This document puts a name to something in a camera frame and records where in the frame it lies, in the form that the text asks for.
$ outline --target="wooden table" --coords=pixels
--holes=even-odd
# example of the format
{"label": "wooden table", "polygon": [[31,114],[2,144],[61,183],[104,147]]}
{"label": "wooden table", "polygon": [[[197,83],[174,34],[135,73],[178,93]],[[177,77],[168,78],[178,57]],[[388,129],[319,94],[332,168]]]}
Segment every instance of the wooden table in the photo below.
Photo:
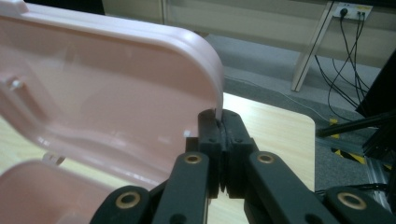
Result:
{"label": "wooden table", "polygon": [[[314,189],[315,124],[311,118],[226,93],[224,108],[242,117],[260,150],[280,156],[309,189]],[[0,174],[19,162],[39,159],[44,153],[0,118]],[[114,188],[130,184],[70,160],[61,166],[88,178],[104,181]],[[223,193],[212,200],[208,215],[208,223],[248,223],[243,200],[230,200]]]}

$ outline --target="pink plastic container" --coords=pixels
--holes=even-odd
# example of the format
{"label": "pink plastic container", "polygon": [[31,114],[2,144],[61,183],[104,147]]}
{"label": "pink plastic container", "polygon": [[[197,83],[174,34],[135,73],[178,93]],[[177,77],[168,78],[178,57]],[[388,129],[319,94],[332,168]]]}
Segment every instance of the pink plastic container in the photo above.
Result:
{"label": "pink plastic container", "polygon": [[[147,189],[198,113],[221,115],[219,56],[183,29],[0,0],[0,59],[0,114],[18,132]],[[0,177],[0,223],[88,223],[110,191],[28,161]]]}

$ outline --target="gray floor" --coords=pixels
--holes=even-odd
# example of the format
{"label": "gray floor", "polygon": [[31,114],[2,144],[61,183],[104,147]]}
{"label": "gray floor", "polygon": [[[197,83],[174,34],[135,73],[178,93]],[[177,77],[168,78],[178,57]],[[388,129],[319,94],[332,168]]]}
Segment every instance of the gray floor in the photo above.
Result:
{"label": "gray floor", "polygon": [[[311,117],[317,128],[329,125],[329,119],[337,119],[328,107],[329,86],[321,76],[316,63],[312,63],[303,87],[299,92],[291,91],[291,79],[298,52],[272,48],[256,43],[209,35],[205,38],[217,51],[225,69],[225,91],[249,99],[286,108]],[[332,61],[319,57],[323,70],[333,79],[336,76]],[[343,62],[336,61],[341,67]],[[361,78],[371,85],[380,69],[358,64]],[[347,66],[343,72],[346,79],[353,81],[353,70]],[[337,81],[356,102],[356,90],[345,81]],[[330,104],[334,111],[348,119],[360,119],[353,106],[332,92]],[[360,146],[374,130],[362,130],[341,134],[341,139]],[[316,189],[333,186],[368,183],[365,165],[340,158],[330,147],[316,143]]]}

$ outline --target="black cable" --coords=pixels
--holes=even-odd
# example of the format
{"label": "black cable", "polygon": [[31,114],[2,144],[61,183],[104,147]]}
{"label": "black cable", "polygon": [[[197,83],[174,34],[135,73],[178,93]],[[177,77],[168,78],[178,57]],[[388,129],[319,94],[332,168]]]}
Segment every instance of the black cable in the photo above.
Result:
{"label": "black cable", "polygon": [[332,59],[332,67],[334,68],[335,72],[337,72],[337,74],[340,74],[340,78],[342,78],[347,84],[351,85],[352,87],[355,87],[355,84],[351,83],[350,81],[348,81],[343,75],[341,75],[341,71],[344,68],[344,66],[338,70],[338,68],[335,66],[335,62],[334,59]]}
{"label": "black cable", "polygon": [[355,48],[355,54],[354,54],[354,60],[355,62],[353,62],[353,60],[351,60],[350,62],[352,63],[352,66],[354,67],[354,71],[355,71],[355,90],[356,90],[356,95],[358,96],[358,100],[359,100],[359,105],[361,104],[361,96],[359,95],[359,90],[358,90],[358,85],[360,85],[361,83],[358,80],[358,70],[356,68],[356,55],[358,53],[358,35],[359,35],[359,28],[361,25],[361,13],[358,12],[358,28],[356,29],[356,36],[355,36],[355,44],[356,44],[356,48]]}
{"label": "black cable", "polygon": [[[319,60],[318,60],[318,56],[317,55],[315,55],[315,59],[316,59],[316,61],[317,61],[317,64],[318,64],[318,67],[319,67],[319,71],[320,71],[320,73],[322,74],[322,76],[323,76],[323,78],[324,78],[324,80],[326,81],[326,83],[329,85],[329,87],[332,85],[331,84],[331,80],[327,77],[327,75],[325,74],[325,72],[323,71],[323,69],[322,69],[322,67],[321,67],[321,65],[320,65],[320,62],[319,62]],[[338,88],[337,86],[333,86],[332,87],[332,89],[333,90],[335,90],[335,91],[337,91],[339,94],[340,94],[340,96],[342,96],[346,101],[348,101],[352,106],[357,106],[358,104],[357,103],[355,103],[349,96],[347,96],[347,94],[346,93],[344,93],[340,88]]]}
{"label": "black cable", "polygon": [[341,118],[341,119],[344,119],[344,120],[351,121],[351,119],[346,119],[346,118],[342,117],[341,115],[339,115],[338,113],[336,113],[336,112],[332,109],[332,106],[331,106],[331,104],[330,104],[330,93],[331,93],[332,89],[335,89],[335,90],[340,94],[340,96],[342,96],[342,97],[343,97],[346,101],[348,101],[350,104],[353,105],[353,104],[356,104],[356,103],[355,103],[352,99],[350,99],[343,91],[341,91],[341,90],[338,89],[337,87],[334,87],[333,84],[334,84],[334,81],[336,80],[336,78],[334,79],[334,81],[333,81],[332,83],[330,83],[330,79],[326,76],[326,74],[324,73],[323,69],[321,68],[321,65],[320,65],[320,62],[319,62],[319,60],[318,60],[318,56],[317,56],[317,55],[315,55],[315,59],[316,59],[316,61],[317,61],[317,64],[318,64],[320,73],[322,74],[322,76],[323,76],[323,78],[325,79],[326,83],[330,86],[329,94],[328,94],[328,96],[327,96],[327,105],[329,106],[330,110],[334,113],[335,116],[337,116],[337,117],[339,117],[339,118]]}
{"label": "black cable", "polygon": [[[363,16],[363,20],[361,23],[361,30],[359,32],[359,36],[361,35],[361,31],[363,30],[363,26],[364,26],[364,21],[366,19],[366,14],[364,12],[362,12],[361,15]],[[368,86],[363,82],[363,80],[361,80],[361,77],[359,77],[359,75],[358,75],[358,83],[359,83],[360,88],[361,88],[361,83],[362,83],[367,89],[369,89]],[[364,105],[361,104],[361,111],[362,111],[363,115],[367,116],[367,115],[369,115],[368,112],[370,112],[370,110],[371,110],[370,106],[369,106],[370,104],[366,98],[365,92],[362,90],[361,90],[361,95],[364,97]]]}
{"label": "black cable", "polygon": [[[358,37],[357,37],[356,39],[359,39],[359,37],[361,36],[361,31],[362,31],[362,28],[363,28],[363,26],[364,26],[365,15],[364,15],[363,17],[364,17],[364,18],[363,18],[363,23],[362,23],[361,29],[359,30]],[[343,20],[344,20],[344,17],[341,17],[341,19],[340,19],[340,28],[341,28],[341,33],[342,33],[343,38],[344,38],[344,42],[345,42],[345,44],[346,44],[346,53],[347,53],[346,61],[351,61],[351,65],[352,65],[352,68],[353,68],[353,70],[354,70],[354,72],[355,72],[355,75],[357,75],[357,76],[359,77],[359,74],[358,74],[357,69],[356,69],[356,63],[353,62],[353,59],[352,59],[352,56],[351,56],[352,51],[349,51],[349,45],[348,45],[348,43],[347,43],[347,37],[346,37],[346,34],[345,34],[345,32],[344,32]],[[368,87],[364,82],[362,82],[362,84],[363,84],[367,89],[369,89],[369,87]]]}

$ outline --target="metal stand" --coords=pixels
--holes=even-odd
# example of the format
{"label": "metal stand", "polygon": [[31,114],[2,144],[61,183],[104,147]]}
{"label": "metal stand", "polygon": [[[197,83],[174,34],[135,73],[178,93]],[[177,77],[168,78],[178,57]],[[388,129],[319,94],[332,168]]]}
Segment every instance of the metal stand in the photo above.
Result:
{"label": "metal stand", "polygon": [[277,155],[259,151],[239,115],[212,110],[198,116],[199,137],[169,179],[148,192],[127,186],[111,193],[91,224],[206,223],[207,201],[227,189],[245,199],[249,223],[396,223],[373,199],[350,188],[329,189],[320,198]]}
{"label": "metal stand", "polygon": [[372,126],[385,125],[396,122],[396,111],[372,116],[367,119],[350,121],[345,124],[333,125],[329,128],[317,130],[317,137],[327,137],[336,133],[347,133]]}

